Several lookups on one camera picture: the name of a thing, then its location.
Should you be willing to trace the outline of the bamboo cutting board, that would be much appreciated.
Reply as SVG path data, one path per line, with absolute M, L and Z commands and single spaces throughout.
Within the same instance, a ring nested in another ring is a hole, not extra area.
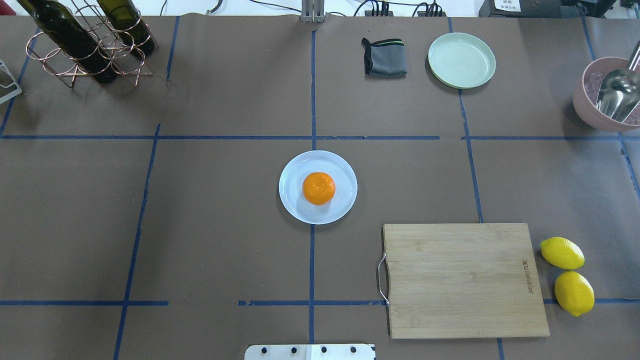
M 382 226 L 390 337 L 548 337 L 526 223 Z

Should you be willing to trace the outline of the dark brown wine bottle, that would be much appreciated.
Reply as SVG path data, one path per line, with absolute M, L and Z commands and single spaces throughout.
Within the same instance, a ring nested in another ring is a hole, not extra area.
M 98 5 L 131 55 L 142 59 L 153 54 L 153 35 L 131 0 L 99 0 Z

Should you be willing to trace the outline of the aluminium frame post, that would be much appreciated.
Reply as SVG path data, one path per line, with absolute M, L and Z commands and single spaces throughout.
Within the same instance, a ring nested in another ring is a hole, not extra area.
M 302 23 L 324 23 L 325 0 L 302 0 L 300 19 Z

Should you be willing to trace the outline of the yellow lemon outer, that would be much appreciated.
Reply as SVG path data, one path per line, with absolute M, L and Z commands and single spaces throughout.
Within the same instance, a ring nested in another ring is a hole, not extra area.
M 576 271 L 567 270 L 560 274 L 553 290 L 560 307 L 574 317 L 590 312 L 595 305 L 592 285 Z

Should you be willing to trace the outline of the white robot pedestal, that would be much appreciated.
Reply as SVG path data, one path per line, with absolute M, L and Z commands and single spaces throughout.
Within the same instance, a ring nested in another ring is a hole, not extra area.
M 374 344 L 256 344 L 249 346 L 245 360 L 375 360 Z

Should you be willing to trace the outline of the light green plate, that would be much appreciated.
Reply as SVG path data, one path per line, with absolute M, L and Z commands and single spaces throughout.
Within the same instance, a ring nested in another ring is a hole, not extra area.
M 460 90 L 486 84 L 498 65 L 493 50 L 482 39 L 462 32 L 435 39 L 429 47 L 427 62 L 436 79 Z

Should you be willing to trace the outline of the dark green wine bottle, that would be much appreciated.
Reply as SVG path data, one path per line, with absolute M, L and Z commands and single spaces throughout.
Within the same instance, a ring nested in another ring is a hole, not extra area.
M 19 0 L 18 4 L 58 47 L 99 84 L 117 74 L 107 53 L 62 3 L 55 0 Z

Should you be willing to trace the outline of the orange fruit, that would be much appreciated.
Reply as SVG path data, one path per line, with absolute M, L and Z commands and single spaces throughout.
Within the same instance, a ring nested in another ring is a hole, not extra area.
M 304 198 L 315 206 L 319 207 L 329 203 L 334 198 L 335 193 L 336 184 L 332 176 L 328 173 L 310 173 L 302 182 L 302 194 Z

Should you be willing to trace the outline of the black desktop box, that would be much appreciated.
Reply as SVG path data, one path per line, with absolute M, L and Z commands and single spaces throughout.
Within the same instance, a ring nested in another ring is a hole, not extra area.
M 485 0 L 480 18 L 603 18 L 615 0 Z

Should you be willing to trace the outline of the grey folded cloth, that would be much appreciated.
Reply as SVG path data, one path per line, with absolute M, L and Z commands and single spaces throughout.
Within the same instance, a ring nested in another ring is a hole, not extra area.
M 365 75 L 401 78 L 408 73 L 406 48 L 402 39 L 390 38 L 371 42 L 361 39 Z

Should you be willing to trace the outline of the yellow lemon near board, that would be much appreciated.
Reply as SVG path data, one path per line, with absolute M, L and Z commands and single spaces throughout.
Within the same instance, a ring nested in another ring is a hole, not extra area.
M 540 243 L 542 257 L 551 265 L 573 271 L 585 266 L 585 255 L 573 241 L 559 236 L 550 237 Z

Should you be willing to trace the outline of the light blue plate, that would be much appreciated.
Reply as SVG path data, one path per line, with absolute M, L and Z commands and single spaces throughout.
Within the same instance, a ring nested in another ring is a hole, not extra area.
M 335 184 L 332 199 L 322 205 L 304 196 L 304 180 L 312 173 L 326 173 Z M 307 224 L 329 224 L 342 218 L 355 203 L 358 181 L 349 163 L 336 153 L 311 150 L 290 160 L 279 176 L 278 193 L 282 205 L 296 219 Z

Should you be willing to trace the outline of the metal scoop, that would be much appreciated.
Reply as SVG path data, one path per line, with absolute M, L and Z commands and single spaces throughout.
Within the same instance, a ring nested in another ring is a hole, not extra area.
M 595 106 L 619 123 L 626 121 L 640 100 L 640 75 L 636 71 L 639 55 L 640 43 L 637 42 L 626 66 L 606 73 L 599 86 Z

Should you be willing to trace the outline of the pink bowl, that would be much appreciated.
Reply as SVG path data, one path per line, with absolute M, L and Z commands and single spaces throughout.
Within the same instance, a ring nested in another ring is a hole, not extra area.
M 613 69 L 626 66 L 628 59 L 602 57 L 590 62 L 582 71 L 574 87 L 573 107 L 578 117 L 590 127 L 602 132 L 639 132 L 639 107 L 631 112 L 626 121 L 615 121 L 595 106 L 602 78 Z

